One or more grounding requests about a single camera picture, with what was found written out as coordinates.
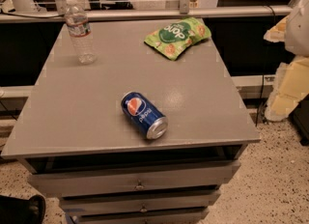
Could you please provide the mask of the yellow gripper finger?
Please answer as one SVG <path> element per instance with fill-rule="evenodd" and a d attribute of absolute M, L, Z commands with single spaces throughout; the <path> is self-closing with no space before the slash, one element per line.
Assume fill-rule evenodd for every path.
<path fill-rule="evenodd" d="M 287 17 L 282 18 L 276 25 L 266 31 L 264 39 L 268 42 L 284 42 Z"/>
<path fill-rule="evenodd" d="M 309 58 L 295 56 L 289 64 L 281 63 L 276 71 L 265 117 L 272 122 L 286 119 L 308 95 Z"/>

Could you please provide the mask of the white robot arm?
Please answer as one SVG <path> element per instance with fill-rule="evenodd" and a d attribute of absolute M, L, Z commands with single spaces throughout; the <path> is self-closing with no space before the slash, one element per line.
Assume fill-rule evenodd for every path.
<path fill-rule="evenodd" d="M 265 117 L 272 122 L 286 119 L 309 94 L 309 4 L 301 0 L 289 15 L 267 30 L 268 42 L 283 42 L 294 54 L 276 71 L 273 90 L 267 100 Z"/>

